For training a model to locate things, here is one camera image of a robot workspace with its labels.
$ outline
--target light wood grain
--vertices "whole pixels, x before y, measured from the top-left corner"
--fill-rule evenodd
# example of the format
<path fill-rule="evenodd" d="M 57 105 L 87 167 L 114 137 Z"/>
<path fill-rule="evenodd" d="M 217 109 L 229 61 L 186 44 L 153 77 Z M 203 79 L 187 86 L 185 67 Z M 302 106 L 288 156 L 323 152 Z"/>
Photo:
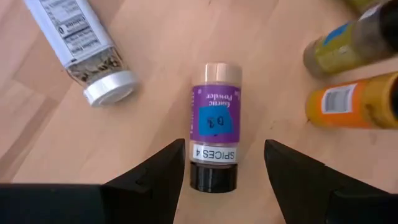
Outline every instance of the light wood grain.
<path fill-rule="evenodd" d="M 174 139 L 188 140 L 191 78 L 204 63 L 225 61 L 244 71 L 238 189 L 192 190 L 187 166 L 175 223 L 284 223 L 262 156 L 265 139 L 398 192 L 395 131 L 320 129 L 305 117 L 312 90 L 398 69 L 394 58 L 330 80 L 307 73 L 305 46 L 354 17 L 342 2 L 92 0 L 142 83 L 133 96 L 100 109 L 66 77 L 21 2 L 2 2 L 7 9 L 0 11 L 0 134 L 7 136 L 0 180 L 104 183 Z"/>

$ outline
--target orange label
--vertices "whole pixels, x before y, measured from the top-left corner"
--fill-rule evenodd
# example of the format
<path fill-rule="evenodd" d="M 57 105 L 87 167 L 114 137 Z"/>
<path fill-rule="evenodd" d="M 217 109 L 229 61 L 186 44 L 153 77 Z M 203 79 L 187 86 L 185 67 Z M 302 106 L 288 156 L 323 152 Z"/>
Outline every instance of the orange label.
<path fill-rule="evenodd" d="M 363 116 L 362 96 L 367 80 L 359 80 L 314 92 L 309 109 L 316 110 L 316 120 L 327 126 L 371 128 Z"/>

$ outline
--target black cap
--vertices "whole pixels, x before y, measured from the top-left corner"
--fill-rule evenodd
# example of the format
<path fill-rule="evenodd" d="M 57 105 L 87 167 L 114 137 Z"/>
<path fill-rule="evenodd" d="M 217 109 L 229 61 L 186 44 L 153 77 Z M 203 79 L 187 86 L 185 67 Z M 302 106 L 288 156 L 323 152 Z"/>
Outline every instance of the black cap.
<path fill-rule="evenodd" d="M 391 0 L 381 7 L 380 31 L 384 40 L 398 52 L 398 0 Z"/>
<path fill-rule="evenodd" d="M 238 165 L 214 166 L 191 162 L 191 187 L 206 193 L 226 193 L 236 189 Z"/>

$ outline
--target white cap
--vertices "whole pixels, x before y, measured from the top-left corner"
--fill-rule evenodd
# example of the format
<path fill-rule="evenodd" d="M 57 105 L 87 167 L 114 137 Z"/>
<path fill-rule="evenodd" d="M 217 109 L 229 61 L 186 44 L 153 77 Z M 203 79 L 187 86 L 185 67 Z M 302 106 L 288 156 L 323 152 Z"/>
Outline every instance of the white cap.
<path fill-rule="evenodd" d="M 120 71 L 95 81 L 83 94 L 93 107 L 110 105 L 133 92 L 136 83 L 132 72 Z"/>

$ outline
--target purple label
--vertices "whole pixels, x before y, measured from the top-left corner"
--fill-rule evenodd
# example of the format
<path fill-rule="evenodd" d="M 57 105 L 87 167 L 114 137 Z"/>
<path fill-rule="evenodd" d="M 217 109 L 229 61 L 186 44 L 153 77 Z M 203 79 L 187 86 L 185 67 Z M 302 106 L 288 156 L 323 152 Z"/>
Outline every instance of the purple label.
<path fill-rule="evenodd" d="M 199 85 L 192 89 L 191 140 L 239 142 L 241 90 L 228 85 Z"/>

